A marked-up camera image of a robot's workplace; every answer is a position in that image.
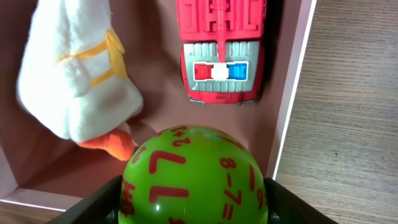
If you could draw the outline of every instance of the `toy fire truck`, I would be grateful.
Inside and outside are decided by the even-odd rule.
[[[249,103],[264,71],[266,0],[177,0],[182,80],[199,103]]]

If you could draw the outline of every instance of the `green ball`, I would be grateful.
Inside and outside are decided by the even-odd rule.
[[[260,169],[237,140],[177,126],[146,141],[123,174],[120,224],[267,223]]]

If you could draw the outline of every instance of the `stuffed animal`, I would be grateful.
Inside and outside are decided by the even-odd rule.
[[[109,0],[39,0],[17,81],[22,107],[63,139],[133,153],[127,119],[142,95],[127,77]]]

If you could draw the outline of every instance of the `wooden table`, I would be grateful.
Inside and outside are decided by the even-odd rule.
[[[398,0],[318,0],[277,181],[339,223],[398,223]],[[58,212],[0,204],[0,224]]]

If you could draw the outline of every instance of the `cardboard box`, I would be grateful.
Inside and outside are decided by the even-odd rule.
[[[129,121],[134,140],[142,144],[157,131],[181,124],[212,126],[244,144],[263,176],[275,179],[315,3],[268,2],[261,100],[203,106],[188,100],[181,81],[175,1],[111,0],[127,72],[145,101],[144,111]],[[0,198],[64,211],[122,174],[126,162],[57,138],[18,105],[16,79],[35,4],[0,2]]]

